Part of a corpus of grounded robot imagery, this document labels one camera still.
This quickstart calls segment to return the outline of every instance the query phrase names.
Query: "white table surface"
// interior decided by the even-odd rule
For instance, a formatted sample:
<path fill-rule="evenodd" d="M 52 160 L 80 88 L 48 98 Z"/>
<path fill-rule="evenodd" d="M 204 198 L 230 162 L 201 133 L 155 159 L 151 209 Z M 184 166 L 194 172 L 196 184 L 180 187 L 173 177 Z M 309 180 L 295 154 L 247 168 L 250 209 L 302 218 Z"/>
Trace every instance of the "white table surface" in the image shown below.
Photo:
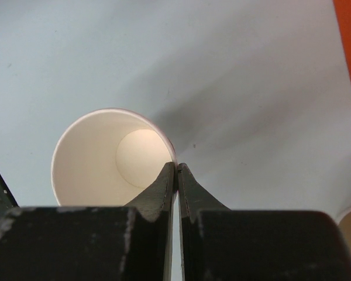
<path fill-rule="evenodd" d="M 335 218 L 351 205 L 332 0 L 0 0 L 0 172 L 20 205 L 56 205 L 58 138 L 106 107 L 157 123 L 230 208 Z M 176 216 L 174 280 L 178 229 Z"/>

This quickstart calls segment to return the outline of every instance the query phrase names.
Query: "tabletop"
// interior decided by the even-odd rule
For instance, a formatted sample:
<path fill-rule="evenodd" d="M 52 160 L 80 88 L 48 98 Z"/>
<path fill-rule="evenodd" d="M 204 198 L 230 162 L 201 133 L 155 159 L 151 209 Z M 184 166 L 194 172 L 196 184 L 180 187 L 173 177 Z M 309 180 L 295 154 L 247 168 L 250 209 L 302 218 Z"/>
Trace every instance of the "tabletop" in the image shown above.
<path fill-rule="evenodd" d="M 351 205 L 351 84 L 332 0 L 0 1 L 0 173 L 19 205 L 56 205 L 58 138 L 108 107 L 158 124 L 231 209 L 335 218 Z"/>

